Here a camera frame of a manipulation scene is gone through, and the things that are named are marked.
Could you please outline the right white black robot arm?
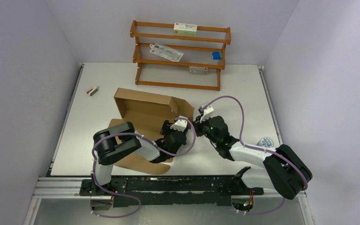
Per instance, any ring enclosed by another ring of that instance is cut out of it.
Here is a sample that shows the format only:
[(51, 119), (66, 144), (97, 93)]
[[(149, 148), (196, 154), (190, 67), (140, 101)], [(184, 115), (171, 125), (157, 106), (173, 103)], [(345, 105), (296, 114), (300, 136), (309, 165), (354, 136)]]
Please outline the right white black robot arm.
[(286, 144), (267, 149), (245, 146), (239, 138), (230, 135), (221, 116), (204, 121), (197, 117), (193, 125), (196, 135), (206, 137), (222, 158), (256, 166), (255, 169), (246, 166), (234, 175), (234, 188), (239, 194), (246, 194), (253, 188), (266, 188), (292, 200), (313, 178), (308, 167)]

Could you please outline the brown cardboard box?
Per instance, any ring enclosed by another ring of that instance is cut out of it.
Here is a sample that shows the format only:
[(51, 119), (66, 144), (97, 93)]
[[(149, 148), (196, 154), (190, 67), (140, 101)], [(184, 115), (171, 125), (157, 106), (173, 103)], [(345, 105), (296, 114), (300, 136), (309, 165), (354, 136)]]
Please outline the brown cardboard box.
[[(109, 126), (131, 122), (139, 134), (152, 141), (162, 138), (160, 131), (165, 120), (173, 121), (178, 116), (192, 120), (194, 115), (194, 107), (186, 100), (167, 95), (118, 88), (114, 100), (121, 118), (112, 119)], [(171, 168), (164, 162), (148, 162), (136, 153), (123, 158), (115, 166), (153, 175), (164, 174)]]

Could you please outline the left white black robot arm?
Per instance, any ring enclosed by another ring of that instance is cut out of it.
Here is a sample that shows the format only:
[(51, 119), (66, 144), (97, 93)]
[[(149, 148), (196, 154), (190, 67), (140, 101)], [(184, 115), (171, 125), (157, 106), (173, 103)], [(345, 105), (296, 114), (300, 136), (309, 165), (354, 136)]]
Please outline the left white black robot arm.
[(93, 135), (95, 147), (93, 153), (97, 157), (97, 165), (92, 189), (99, 195), (107, 194), (111, 189), (114, 164), (132, 153), (155, 164), (173, 158), (180, 147), (187, 143), (188, 130), (188, 122), (179, 119), (174, 123), (165, 120), (161, 129), (163, 137), (155, 141), (139, 134), (131, 122), (123, 122), (96, 132)]

